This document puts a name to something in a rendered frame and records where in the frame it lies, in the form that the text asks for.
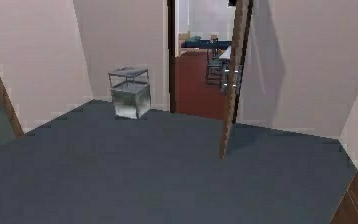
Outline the grey metal chair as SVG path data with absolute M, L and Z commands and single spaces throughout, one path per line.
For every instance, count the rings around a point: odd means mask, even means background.
M 239 93 L 241 88 L 241 76 L 242 76 L 242 67 L 239 66 L 234 72 L 234 76 L 233 76 L 234 84 L 232 85 L 236 94 Z M 227 91 L 228 81 L 229 81 L 229 66 L 227 64 L 224 64 L 222 66 L 222 79 L 221 79 L 221 87 L 220 87 L 220 91 L 222 93 L 225 93 Z
M 209 84 L 211 75 L 217 71 L 220 72 L 223 62 L 219 59 L 219 39 L 214 37 L 210 40 L 211 47 L 207 50 L 207 64 L 205 82 Z

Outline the brown wooden room door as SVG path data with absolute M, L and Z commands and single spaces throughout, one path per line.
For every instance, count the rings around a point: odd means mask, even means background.
M 227 153 L 230 131 L 236 120 L 240 94 L 241 78 L 245 64 L 245 32 L 249 20 L 252 0 L 236 0 L 235 18 L 230 51 L 229 71 L 227 74 L 225 112 L 219 145 L 219 158 L 224 159 Z

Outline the blue bed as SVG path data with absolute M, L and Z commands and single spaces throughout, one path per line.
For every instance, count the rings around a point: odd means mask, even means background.
M 206 52 L 208 49 L 226 50 L 231 42 L 228 40 L 206 40 L 200 36 L 192 36 L 189 32 L 178 35 L 178 53 L 182 55 L 185 52 Z

